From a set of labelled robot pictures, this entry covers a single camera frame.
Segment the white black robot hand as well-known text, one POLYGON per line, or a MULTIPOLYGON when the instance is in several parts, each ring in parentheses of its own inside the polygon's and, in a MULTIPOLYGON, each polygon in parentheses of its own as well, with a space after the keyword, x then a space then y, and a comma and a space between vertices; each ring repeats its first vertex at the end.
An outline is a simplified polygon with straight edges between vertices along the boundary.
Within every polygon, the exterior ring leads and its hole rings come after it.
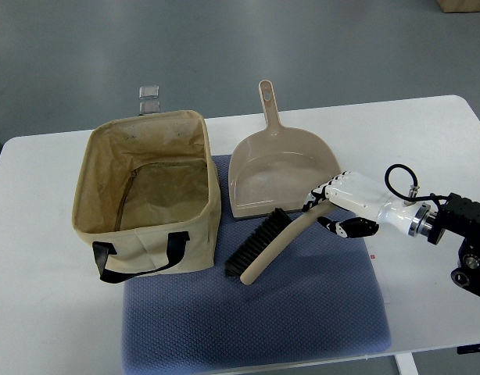
POLYGON ((429 204, 400 198, 384 184, 357 172, 344 172, 314 188, 306 197, 303 211, 325 202, 355 215, 341 222, 318 217, 323 227, 342 238, 372 236, 385 223, 412 237, 427 236, 435 218, 429 204))

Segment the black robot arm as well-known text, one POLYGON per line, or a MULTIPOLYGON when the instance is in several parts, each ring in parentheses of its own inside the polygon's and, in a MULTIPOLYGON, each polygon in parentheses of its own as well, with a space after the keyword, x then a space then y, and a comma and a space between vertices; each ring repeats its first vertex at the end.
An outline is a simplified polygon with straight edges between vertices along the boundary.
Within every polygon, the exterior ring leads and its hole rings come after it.
POLYGON ((415 172, 403 164, 393 164, 384 175, 385 186, 397 198, 413 205, 419 203, 410 221, 408 234, 420 234, 431 244, 437 245, 445 232, 449 231, 463 238, 458 250, 458 267, 450 274, 459 288, 480 297, 480 203, 455 193, 448 195, 419 196, 419 184, 415 172), (399 193, 390 183, 394 169, 408 172, 412 178, 409 193, 399 193))

